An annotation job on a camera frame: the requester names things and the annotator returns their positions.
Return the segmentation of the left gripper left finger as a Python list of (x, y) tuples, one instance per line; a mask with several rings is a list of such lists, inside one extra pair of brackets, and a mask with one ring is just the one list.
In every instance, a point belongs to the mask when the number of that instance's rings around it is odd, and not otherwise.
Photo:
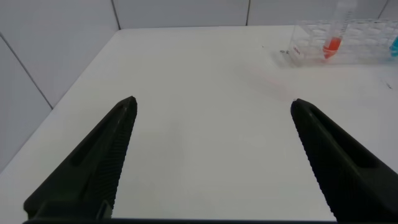
[(118, 102), (26, 199), (30, 220), (110, 217), (137, 116), (137, 101)]

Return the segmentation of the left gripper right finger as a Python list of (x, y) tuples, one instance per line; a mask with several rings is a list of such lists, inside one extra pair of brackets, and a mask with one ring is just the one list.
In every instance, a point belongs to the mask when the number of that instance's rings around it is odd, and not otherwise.
[(397, 222), (397, 173), (315, 105), (290, 113), (325, 200), (338, 222)]

